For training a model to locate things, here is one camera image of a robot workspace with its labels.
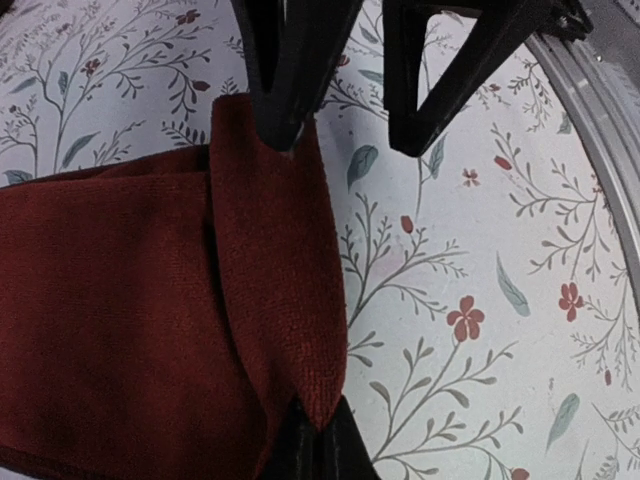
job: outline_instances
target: fabric texture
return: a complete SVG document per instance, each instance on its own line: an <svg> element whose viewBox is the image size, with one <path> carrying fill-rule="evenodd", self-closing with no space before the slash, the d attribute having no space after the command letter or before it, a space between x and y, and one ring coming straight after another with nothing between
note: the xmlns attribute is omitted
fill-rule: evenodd
<svg viewBox="0 0 640 480"><path fill-rule="evenodd" d="M340 399L345 299L310 126L246 95L212 143L0 192L0 463L60 479L254 478L298 396Z"/></svg>

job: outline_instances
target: leaf print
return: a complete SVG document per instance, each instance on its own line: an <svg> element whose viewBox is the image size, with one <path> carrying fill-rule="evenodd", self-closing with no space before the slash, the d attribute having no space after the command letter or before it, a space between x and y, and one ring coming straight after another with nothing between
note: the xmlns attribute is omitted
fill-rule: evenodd
<svg viewBox="0 0 640 480"><path fill-rule="evenodd" d="M378 39L373 35L373 33L364 28L362 25L360 25L360 32L368 42L373 43L374 45L378 43Z"/></svg>
<svg viewBox="0 0 640 480"><path fill-rule="evenodd" d="M363 178L378 158L378 149L373 145L364 145L355 151L347 171L347 189Z"/></svg>
<svg viewBox="0 0 640 480"><path fill-rule="evenodd" d="M194 80L193 81L193 88L198 90L199 92L206 92L207 90L209 90L210 87L211 87L211 85L209 85L204 80Z"/></svg>
<svg viewBox="0 0 640 480"><path fill-rule="evenodd" d="M69 164L73 161L73 158L78 154L78 152L82 150L84 147L86 147L89 144L89 142L93 139L93 137L95 137L98 133L100 132L84 135L78 138L75 142L73 142L73 145L69 147L69 150L67 150L67 153L62 159L62 168L67 168Z"/></svg>
<svg viewBox="0 0 640 480"><path fill-rule="evenodd" d="M571 125L571 119L567 112L562 112L562 123L560 124L560 128L558 129L559 134L568 135L571 133L573 126Z"/></svg>
<svg viewBox="0 0 640 480"><path fill-rule="evenodd" d="M42 5L42 4L41 3L36 3L34 5L29 5L28 7L23 8L22 10L20 10L20 12L18 13L18 16L22 17L24 15L27 15L28 13L31 13L34 10L36 10L37 8L39 8L40 5Z"/></svg>
<svg viewBox="0 0 640 480"><path fill-rule="evenodd" d="M500 260L500 254L496 255L497 260L497 271L498 271L498 284L500 285L500 289L504 296L507 297L509 303L513 306L518 315L523 317L528 317L531 315L531 310L529 308L529 303L527 302L527 297L516 287L507 272L502 265L502 261Z"/></svg>
<svg viewBox="0 0 640 480"><path fill-rule="evenodd" d="M444 160L444 141L447 136L444 135L438 143L436 143L435 147L431 151L431 157L429 159L429 171L431 172L431 176L434 180L438 179L438 175L440 174L440 165L442 165L442 161Z"/></svg>
<svg viewBox="0 0 640 480"><path fill-rule="evenodd" d="M33 175L22 170L7 170L4 174L7 176L9 185L17 185L18 183L28 182L33 179Z"/></svg>
<svg viewBox="0 0 640 480"><path fill-rule="evenodd" d="M373 72L371 70L358 70L358 72L360 72L360 75L367 80L376 82L378 85L384 85L384 75L382 73Z"/></svg>
<svg viewBox="0 0 640 480"><path fill-rule="evenodd" d="M67 93L67 88L69 86L69 74L65 71L60 72L60 76L58 77L58 87L60 88L60 93L64 95Z"/></svg>
<svg viewBox="0 0 640 480"><path fill-rule="evenodd" d="M387 405L391 405L391 396L389 395L389 390L387 390L387 387L382 385L380 382L371 382L369 385L376 392L378 392L378 394L380 394L382 398L384 398L384 401L387 402Z"/></svg>
<svg viewBox="0 0 640 480"><path fill-rule="evenodd" d="M36 79L36 77L30 77L27 78L26 80L24 80L22 83L20 83L16 88L14 88L13 90L11 90L11 92L9 93L18 93L21 92L22 90L24 90L25 88L29 88L33 85L35 85L35 83L38 80Z"/></svg>
<svg viewBox="0 0 640 480"><path fill-rule="evenodd" d="M453 396L453 398L455 398L456 401L460 404L460 406L464 408L469 408L469 399L464 393L460 392L459 390L443 390L443 391L450 393Z"/></svg>
<svg viewBox="0 0 640 480"><path fill-rule="evenodd" d="M547 451L551 444L564 435L575 417L578 408L580 407L580 397L575 393L567 396L560 405L560 410L556 415L556 419L553 422L551 430L549 431L549 439L547 440Z"/></svg>

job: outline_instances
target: dark red cloth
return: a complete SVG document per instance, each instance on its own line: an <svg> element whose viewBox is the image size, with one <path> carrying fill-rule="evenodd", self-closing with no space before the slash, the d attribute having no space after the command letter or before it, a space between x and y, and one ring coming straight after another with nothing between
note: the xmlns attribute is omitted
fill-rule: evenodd
<svg viewBox="0 0 640 480"><path fill-rule="evenodd" d="M342 276L316 133L263 146L247 96L210 146L0 191L0 464L60 479L252 479L299 395L331 418Z"/></svg>

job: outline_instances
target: red flower print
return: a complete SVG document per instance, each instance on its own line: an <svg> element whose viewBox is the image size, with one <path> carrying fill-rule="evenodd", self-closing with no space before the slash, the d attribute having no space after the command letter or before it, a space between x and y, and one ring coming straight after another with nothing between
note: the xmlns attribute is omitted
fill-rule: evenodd
<svg viewBox="0 0 640 480"><path fill-rule="evenodd" d="M210 87L211 85L209 85L207 82L203 80L193 81L193 88L198 90L199 92L206 92L207 90L209 90Z"/></svg>
<svg viewBox="0 0 640 480"><path fill-rule="evenodd" d="M578 315L578 308L584 307L584 300L578 295L578 287L573 282L562 285L561 291L562 298L558 304L562 310L567 311L567 321L573 322Z"/></svg>
<svg viewBox="0 0 640 480"><path fill-rule="evenodd" d="M511 480L529 480L530 475L524 468L516 468L511 471Z"/></svg>
<svg viewBox="0 0 640 480"><path fill-rule="evenodd" d="M94 58L93 60L89 60L87 63L85 63L84 67L82 67L80 71L86 73L87 77L90 77L96 72L99 66L100 60Z"/></svg>
<svg viewBox="0 0 640 480"><path fill-rule="evenodd" d="M402 225L402 229L405 233L413 233L413 222L409 215L403 215L400 217L400 224Z"/></svg>
<svg viewBox="0 0 640 480"><path fill-rule="evenodd" d="M496 164L500 168L503 168L505 170L511 170L513 168L513 166L511 166L511 163L509 163L509 160L507 160L506 158L496 157L493 159L493 161L496 162Z"/></svg>
<svg viewBox="0 0 640 480"><path fill-rule="evenodd" d="M187 11L184 15L178 15L176 20L178 21L178 25L184 25L185 23L193 23L200 16L196 9L192 9Z"/></svg>
<svg viewBox="0 0 640 480"><path fill-rule="evenodd" d="M462 176L466 178L466 180L464 181L465 187L471 187L472 185L474 187L477 187L478 185L480 185L480 182L478 181L478 174L475 170L469 171L465 168L462 172Z"/></svg>
<svg viewBox="0 0 640 480"><path fill-rule="evenodd" d="M453 334L459 342L464 342L467 337L475 340L480 335L480 325L484 321L484 313L474 309L475 300L472 296L460 300L460 311L454 310L447 315L447 323L454 326Z"/></svg>

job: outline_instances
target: floral tablecloth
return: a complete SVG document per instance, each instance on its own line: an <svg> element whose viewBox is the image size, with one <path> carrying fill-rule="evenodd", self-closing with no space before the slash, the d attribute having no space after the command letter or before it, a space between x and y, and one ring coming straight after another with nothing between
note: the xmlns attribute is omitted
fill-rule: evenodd
<svg viewBox="0 0 640 480"><path fill-rule="evenodd" d="M431 22L423 94L471 26ZM383 43L366 0L317 116L345 392L381 477L640 478L633 292L545 73L521 48L412 159L388 147ZM0 185L208 142L212 100L246 90L242 57L227 1L18 0L0 21Z"/></svg>

